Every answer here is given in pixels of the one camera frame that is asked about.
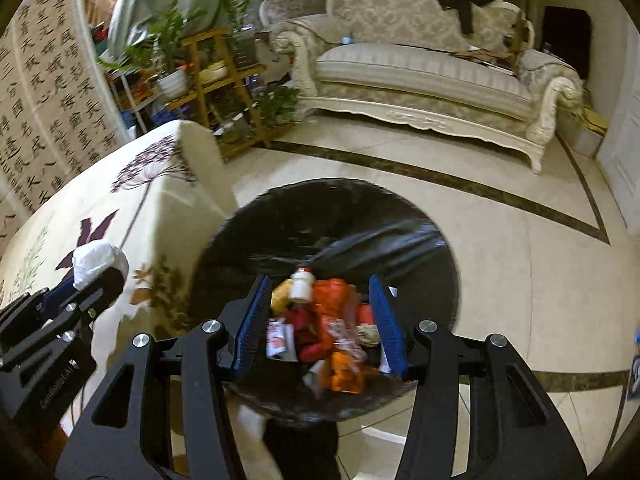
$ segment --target white flower pot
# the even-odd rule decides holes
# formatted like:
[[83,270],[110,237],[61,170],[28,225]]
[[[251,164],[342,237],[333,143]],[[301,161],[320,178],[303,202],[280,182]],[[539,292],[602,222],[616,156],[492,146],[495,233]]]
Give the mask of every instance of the white flower pot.
[[162,94],[169,99],[169,101],[185,95],[189,91],[189,79],[187,78],[184,67],[159,79],[158,86]]

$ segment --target floor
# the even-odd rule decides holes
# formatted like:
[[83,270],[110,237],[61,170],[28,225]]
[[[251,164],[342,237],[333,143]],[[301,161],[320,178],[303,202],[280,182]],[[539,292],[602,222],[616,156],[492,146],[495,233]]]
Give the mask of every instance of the floor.
[[[637,407],[625,404],[624,392],[635,353],[638,259],[592,160],[554,139],[535,176],[517,153],[482,142],[320,114],[272,150],[231,161],[228,174],[240,205],[271,187],[332,176],[368,180],[410,200],[454,253],[461,283],[454,332],[507,336],[549,392],[589,472],[628,424]],[[394,477],[413,402],[409,394],[338,424],[344,478]],[[454,475],[466,468],[468,425],[469,390],[461,384]],[[254,452],[242,454],[245,463]]]

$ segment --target white bottle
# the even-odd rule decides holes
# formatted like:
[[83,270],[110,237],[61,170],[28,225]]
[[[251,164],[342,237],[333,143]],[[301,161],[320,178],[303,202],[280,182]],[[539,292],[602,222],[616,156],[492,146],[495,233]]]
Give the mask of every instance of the white bottle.
[[308,267],[300,267],[291,275],[293,285],[289,289],[289,299],[294,303],[311,303],[314,298],[313,284],[316,277]]

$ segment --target sofa seat cushion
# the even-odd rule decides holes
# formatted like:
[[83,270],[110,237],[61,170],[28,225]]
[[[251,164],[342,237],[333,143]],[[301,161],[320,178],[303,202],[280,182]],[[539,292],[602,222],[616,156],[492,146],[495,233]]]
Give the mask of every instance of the sofa seat cushion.
[[412,46],[354,43],[318,58],[318,79],[391,88],[491,110],[530,116],[532,97],[514,76],[478,63]]

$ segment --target tile floor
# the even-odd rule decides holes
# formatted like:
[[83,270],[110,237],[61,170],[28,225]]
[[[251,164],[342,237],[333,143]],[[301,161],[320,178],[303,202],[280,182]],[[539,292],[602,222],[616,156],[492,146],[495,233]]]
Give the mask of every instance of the tile floor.
[[[549,146],[542,176],[531,173],[514,152],[348,115],[312,116],[281,140],[460,176],[597,227],[578,174],[557,140]],[[574,157],[594,195],[610,245],[460,190],[316,156],[252,149],[228,164],[228,175],[240,205],[271,187],[311,178],[359,178],[386,187],[423,209],[449,241],[461,283],[456,334],[484,339],[493,332],[503,333],[533,370],[590,374],[626,370],[634,354],[640,312],[638,258],[597,165]],[[619,385],[550,394],[588,471],[609,445],[622,390]],[[344,478],[394,477],[412,405],[413,396],[408,395],[339,423],[338,456]],[[466,467],[468,406],[468,386],[461,385],[453,474]],[[616,439],[636,406],[625,406]]]

